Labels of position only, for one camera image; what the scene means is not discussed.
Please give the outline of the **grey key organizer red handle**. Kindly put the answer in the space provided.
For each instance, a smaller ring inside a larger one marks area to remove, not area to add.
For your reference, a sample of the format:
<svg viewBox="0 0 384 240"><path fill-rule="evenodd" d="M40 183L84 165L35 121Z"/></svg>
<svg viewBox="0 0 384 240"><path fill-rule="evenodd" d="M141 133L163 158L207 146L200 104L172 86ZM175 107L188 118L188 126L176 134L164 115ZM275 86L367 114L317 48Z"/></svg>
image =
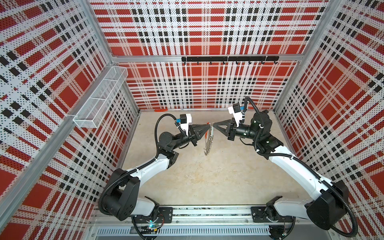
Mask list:
<svg viewBox="0 0 384 240"><path fill-rule="evenodd" d="M209 130L205 133L205 148L204 148L204 154L205 156L208 156L209 153L211 152L213 141L214 141L214 124L209 123L210 128Z"/></svg>

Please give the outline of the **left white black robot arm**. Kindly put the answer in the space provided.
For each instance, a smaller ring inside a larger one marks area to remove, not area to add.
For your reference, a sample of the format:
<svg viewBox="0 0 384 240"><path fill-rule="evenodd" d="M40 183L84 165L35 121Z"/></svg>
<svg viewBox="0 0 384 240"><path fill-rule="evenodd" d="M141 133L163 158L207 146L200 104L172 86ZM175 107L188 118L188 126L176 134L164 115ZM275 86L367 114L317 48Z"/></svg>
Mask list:
<svg viewBox="0 0 384 240"><path fill-rule="evenodd" d="M175 164L179 156L176 149L188 144L196 146L211 129L210 124L193 125L190 114L182 114L179 118L172 114L163 114L159 119L166 117L172 118L179 133L158 134L159 124L155 124L155 156L133 169L118 168L113 171L98 201L98 208L102 214L114 216L119 221L142 216L153 223L159 218L159 203L149 197L141 198L139 196L141 186Z"/></svg>

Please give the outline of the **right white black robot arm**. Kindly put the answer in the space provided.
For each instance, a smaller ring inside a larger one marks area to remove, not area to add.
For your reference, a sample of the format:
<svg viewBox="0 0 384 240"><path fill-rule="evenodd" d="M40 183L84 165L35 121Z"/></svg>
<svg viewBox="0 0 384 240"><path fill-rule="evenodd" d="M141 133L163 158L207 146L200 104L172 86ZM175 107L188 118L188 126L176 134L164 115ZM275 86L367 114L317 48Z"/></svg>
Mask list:
<svg viewBox="0 0 384 240"><path fill-rule="evenodd" d="M244 104L228 108L233 117L213 127L234 141L252 140L256 153L274 163L292 177L310 196L309 200L276 197L268 203L272 214L312 221L323 230L353 238L358 234L357 217L349 204L350 191L343 181L333 182L300 160L282 141L271 134L273 122L267 110L260 111L250 97Z"/></svg>

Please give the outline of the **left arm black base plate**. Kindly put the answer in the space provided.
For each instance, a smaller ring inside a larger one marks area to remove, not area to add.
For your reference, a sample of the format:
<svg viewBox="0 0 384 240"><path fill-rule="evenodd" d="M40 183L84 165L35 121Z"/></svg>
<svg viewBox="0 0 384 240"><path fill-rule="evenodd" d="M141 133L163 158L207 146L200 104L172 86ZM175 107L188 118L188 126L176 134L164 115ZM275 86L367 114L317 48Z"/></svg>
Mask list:
<svg viewBox="0 0 384 240"><path fill-rule="evenodd" d="M149 216L134 215L133 219L137 224L169 224L173 219L173 210L172 207L158 207L155 208Z"/></svg>

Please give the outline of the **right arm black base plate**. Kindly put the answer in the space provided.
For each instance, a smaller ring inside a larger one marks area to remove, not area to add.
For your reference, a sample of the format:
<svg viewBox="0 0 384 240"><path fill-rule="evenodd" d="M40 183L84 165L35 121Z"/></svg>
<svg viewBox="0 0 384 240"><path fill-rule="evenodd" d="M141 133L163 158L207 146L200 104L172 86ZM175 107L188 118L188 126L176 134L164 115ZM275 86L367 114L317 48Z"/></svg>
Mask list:
<svg viewBox="0 0 384 240"><path fill-rule="evenodd" d="M292 216L281 216L273 207L251 207L251 216L254 223L292 223Z"/></svg>

